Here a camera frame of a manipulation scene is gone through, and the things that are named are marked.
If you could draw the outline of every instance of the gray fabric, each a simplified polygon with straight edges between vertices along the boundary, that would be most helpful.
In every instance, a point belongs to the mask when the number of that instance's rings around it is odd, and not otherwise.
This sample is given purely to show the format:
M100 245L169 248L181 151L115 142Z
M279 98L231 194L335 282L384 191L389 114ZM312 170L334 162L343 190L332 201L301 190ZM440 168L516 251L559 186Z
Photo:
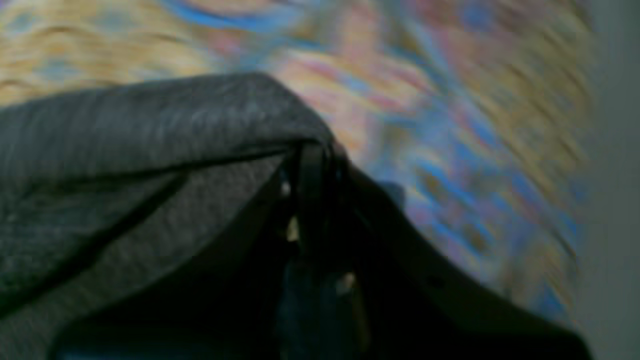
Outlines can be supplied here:
M87 90L1 110L0 308L87 246L105 246L0 318L0 359L43 359L65 324L213 241L284 151L331 140L313 111L260 74ZM149 203L159 207L142 222L111 232Z

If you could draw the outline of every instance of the colorful patterned fabric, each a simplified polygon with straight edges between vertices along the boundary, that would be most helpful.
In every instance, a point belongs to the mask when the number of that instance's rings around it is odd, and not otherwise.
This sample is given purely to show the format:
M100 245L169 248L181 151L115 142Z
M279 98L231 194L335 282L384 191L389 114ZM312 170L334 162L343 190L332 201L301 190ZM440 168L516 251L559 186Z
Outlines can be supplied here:
M408 218L451 261L568 323L588 130L582 1L163 3L13 0L0 15L0 99L271 72L359 166L404 187Z

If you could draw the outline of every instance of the dark gray cloth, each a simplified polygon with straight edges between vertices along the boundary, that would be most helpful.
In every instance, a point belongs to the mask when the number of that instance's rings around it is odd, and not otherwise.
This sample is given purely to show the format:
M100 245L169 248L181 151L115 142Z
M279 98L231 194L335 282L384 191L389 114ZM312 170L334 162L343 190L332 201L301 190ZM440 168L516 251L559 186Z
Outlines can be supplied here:
M285 151L331 140L312 110L260 74L0 110L0 309L10 309L0 317L0 359L43 359L64 325L214 241ZM52 286L70 263L82 270Z

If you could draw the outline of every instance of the gray wall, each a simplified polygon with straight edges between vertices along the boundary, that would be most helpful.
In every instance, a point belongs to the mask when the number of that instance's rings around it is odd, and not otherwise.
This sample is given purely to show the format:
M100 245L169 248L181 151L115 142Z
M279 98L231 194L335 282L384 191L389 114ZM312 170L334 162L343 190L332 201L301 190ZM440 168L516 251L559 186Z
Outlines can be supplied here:
M640 360L640 1L591 0L597 132L578 317L598 360Z

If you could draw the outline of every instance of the black bag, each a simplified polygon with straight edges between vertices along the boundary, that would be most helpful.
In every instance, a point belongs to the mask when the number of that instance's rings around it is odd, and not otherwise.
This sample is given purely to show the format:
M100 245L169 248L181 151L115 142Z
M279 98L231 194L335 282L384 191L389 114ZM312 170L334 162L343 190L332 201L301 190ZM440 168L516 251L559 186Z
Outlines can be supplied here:
M578 335L448 262L338 145L311 143L210 247L51 349L55 360L470 356L590 359Z

